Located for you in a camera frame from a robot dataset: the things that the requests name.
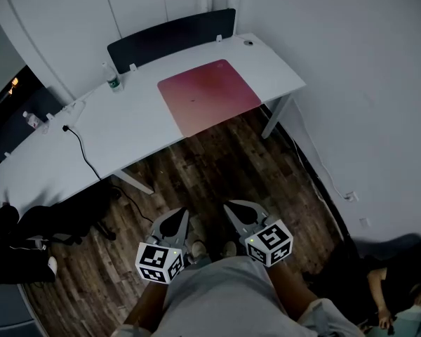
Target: white cable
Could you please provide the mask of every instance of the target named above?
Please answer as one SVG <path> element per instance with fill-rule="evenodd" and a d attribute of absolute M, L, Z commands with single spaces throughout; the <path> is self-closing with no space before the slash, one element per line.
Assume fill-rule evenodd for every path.
<path fill-rule="evenodd" d="M 295 99 L 293 99 L 293 101 L 294 101 L 295 106 L 297 107 L 298 111 L 300 112 L 300 115 L 301 115 L 301 120 L 302 120 L 302 123 L 303 123 L 303 125 L 304 125 L 304 130 L 306 131 L 306 134 L 309 136 L 310 141 L 312 142 L 312 144 L 313 144 L 313 146 L 314 146 L 314 149 L 315 149 L 316 155 L 318 156 L 318 159 L 320 160 L 320 164 L 322 165 L 323 169 L 325 169 L 325 170 L 326 170 L 326 173 L 328 174 L 328 176 L 329 176 L 329 178 L 330 178 L 330 181 L 332 182 L 332 186 L 334 187 L 334 190 L 338 193 L 338 195 L 339 195 L 342 199 L 344 199 L 344 200 L 348 200 L 349 198 L 348 198 L 348 197 L 346 197 L 346 196 L 343 196 L 343 195 L 341 194 L 341 192 L 340 192 L 340 191 L 337 189 L 337 187 L 335 186 L 334 179 L 333 179 L 332 175 L 330 174 L 329 169 L 328 169 L 328 168 L 326 167 L 326 165 L 324 164 L 323 159 L 321 158 L 320 152 L 318 151 L 318 148 L 316 147 L 316 144 L 315 144 L 315 142 L 314 142 L 314 139 L 312 138 L 312 135 L 310 135 L 310 133 L 309 133 L 309 129 L 307 128 L 307 125 L 306 125 L 306 120 L 305 120 L 305 118 L 304 118 L 304 115 L 303 115 L 303 114 L 302 114 L 302 112 L 301 112 L 300 106 L 298 105 L 298 103 L 296 102 L 296 100 L 295 100 Z"/>
<path fill-rule="evenodd" d="M 35 249 L 26 249 L 25 247 L 12 247 L 12 246 L 9 246 L 9 248 L 10 249 L 13 249 L 13 250 L 44 251 L 44 250 L 41 250 L 41 249 L 38 249 L 38 248 L 35 248 Z"/>
<path fill-rule="evenodd" d="M 298 147 L 297 147 L 297 145 L 296 145 L 296 142 L 295 142 L 295 140 L 291 137 L 291 135 L 290 135 L 289 133 L 288 133 L 288 135 L 290 136 L 290 138 L 291 138 L 291 139 L 292 139 L 292 141 L 293 141 L 293 144 L 294 144 L 294 146 L 295 146 L 296 155 L 298 156 L 298 159 L 300 160 L 301 166 L 302 166 L 302 168 L 306 171 L 306 168 L 305 168 L 305 166 L 304 166 L 304 163 L 303 163 L 303 162 L 302 162 L 302 160 L 301 160 L 300 153 L 298 152 Z M 314 181 L 312 181 L 312 179 L 311 179 L 311 178 L 310 178 L 309 180 L 310 180 L 310 183 L 311 183 L 311 185 L 312 185 L 312 188 L 314 189 L 315 195 L 318 197 L 318 199 L 319 199 L 321 202 L 324 202 L 324 204 L 325 204 L 325 203 L 326 203 L 326 201 L 324 201 L 323 197 L 321 197 L 321 194 L 320 194 L 320 192 L 318 191 L 318 188 L 316 188 L 316 186 L 315 186 L 315 184 L 314 184 Z"/>

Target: wall outlet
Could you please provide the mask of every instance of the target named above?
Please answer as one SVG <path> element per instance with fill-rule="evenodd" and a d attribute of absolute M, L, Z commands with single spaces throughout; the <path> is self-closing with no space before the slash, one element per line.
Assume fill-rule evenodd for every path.
<path fill-rule="evenodd" d="M 361 218 L 360 220 L 360 225 L 363 228 L 370 228 L 371 227 L 371 222 L 369 218 Z"/>
<path fill-rule="evenodd" d="M 354 202 L 354 201 L 358 201 L 359 200 L 359 197 L 357 196 L 357 193 L 355 191 L 353 191 L 353 192 L 348 192 L 346 194 L 345 199 L 348 202 Z"/>

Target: dark wood floorboard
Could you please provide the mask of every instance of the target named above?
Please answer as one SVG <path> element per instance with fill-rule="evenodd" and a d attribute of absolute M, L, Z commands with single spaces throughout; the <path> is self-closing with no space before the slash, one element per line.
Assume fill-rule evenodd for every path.
<path fill-rule="evenodd" d="M 292 269 L 317 274 L 341 243 L 338 227 L 281 135 L 275 130 L 270 138 L 260 138 L 266 121 L 256 109 L 130 166 L 154 186 L 152 196 L 116 178 L 112 183 L 122 186 L 151 219 L 186 206 L 205 226 L 208 248 L 216 253 L 233 236 L 222 203 L 247 199 L 262 204 L 295 237 L 288 258 Z M 54 244 L 56 282 L 25 285 L 51 337 L 110 336 L 144 290 L 134 261 L 150 224 L 125 197 L 112 202 L 105 221 L 117 233 L 115 242 L 91 229 L 81 245 Z"/>

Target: pink desk mat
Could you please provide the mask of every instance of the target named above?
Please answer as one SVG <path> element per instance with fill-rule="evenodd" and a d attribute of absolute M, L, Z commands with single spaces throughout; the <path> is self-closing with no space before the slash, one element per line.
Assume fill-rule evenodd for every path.
<path fill-rule="evenodd" d="M 185 137 L 260 106 L 259 97 L 226 60 L 169 77 L 157 87 Z"/>

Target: black cable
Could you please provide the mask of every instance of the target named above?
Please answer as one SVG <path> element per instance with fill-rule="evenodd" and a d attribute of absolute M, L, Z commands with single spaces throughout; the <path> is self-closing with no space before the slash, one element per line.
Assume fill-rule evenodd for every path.
<path fill-rule="evenodd" d="M 67 125 L 64 125 L 63 127 L 62 127 L 62 130 L 63 131 L 70 131 L 71 133 L 73 133 L 75 136 L 76 136 L 76 138 L 78 139 L 78 141 L 79 141 L 79 146 L 81 147 L 81 153 L 83 154 L 83 159 L 84 159 L 84 161 L 89 165 L 89 167 L 92 169 L 92 171 L 94 172 L 94 174 L 97 176 L 97 178 L 98 178 L 98 180 L 100 180 L 100 181 L 103 181 L 103 179 L 100 177 L 100 175 L 98 175 L 98 172 L 97 172 L 97 170 L 95 170 L 95 168 L 90 164 L 90 162 L 87 160 L 87 158 L 86 158 L 86 155 L 84 154 L 84 148 L 83 148 L 83 143 L 81 142 L 81 139 L 79 138 L 79 136 L 70 128 L 70 127 L 68 127 Z M 116 189 L 118 189 L 118 190 L 120 190 L 120 191 L 122 191 L 123 192 L 123 194 L 126 196 L 126 198 L 127 199 L 129 199 L 136 207 L 137 207 L 137 209 L 138 209 L 138 211 L 139 211 L 139 214 L 140 214 L 140 217 L 142 217 L 142 218 L 144 218 L 145 220 L 147 220 L 147 221 L 149 221 L 149 222 L 151 222 L 151 223 L 153 223 L 153 221 L 152 220 L 150 220 L 148 217 L 145 217 L 145 216 L 143 216 L 143 213 L 142 213 L 142 211 L 140 210 L 140 207 L 139 207 L 139 205 L 133 200 L 133 199 L 131 199 L 127 194 L 126 194 L 126 192 L 124 191 L 124 189 L 123 188 L 121 188 L 121 187 L 119 187 L 119 186 L 116 186 L 116 185 L 113 185 L 113 184 L 109 184 L 109 185 L 111 185 L 112 187 L 115 187 Z"/>

